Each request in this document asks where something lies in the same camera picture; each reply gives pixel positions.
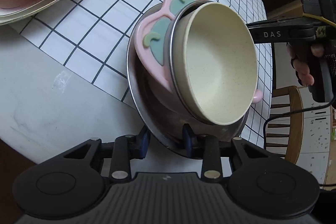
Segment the person's right hand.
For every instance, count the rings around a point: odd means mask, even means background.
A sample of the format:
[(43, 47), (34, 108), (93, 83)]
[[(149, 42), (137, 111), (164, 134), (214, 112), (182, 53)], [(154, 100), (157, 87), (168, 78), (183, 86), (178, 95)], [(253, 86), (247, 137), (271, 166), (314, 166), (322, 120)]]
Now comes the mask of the person's right hand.
[[(295, 69), (297, 73), (298, 79), (301, 81), (303, 86), (312, 86), (314, 84), (314, 77), (310, 74), (309, 66), (300, 61), (295, 54), (294, 49), (287, 43), (286, 44), (287, 51), (291, 57), (292, 67)], [(311, 46), (312, 54), (316, 57), (322, 57), (324, 53), (323, 46), (315, 45)]]

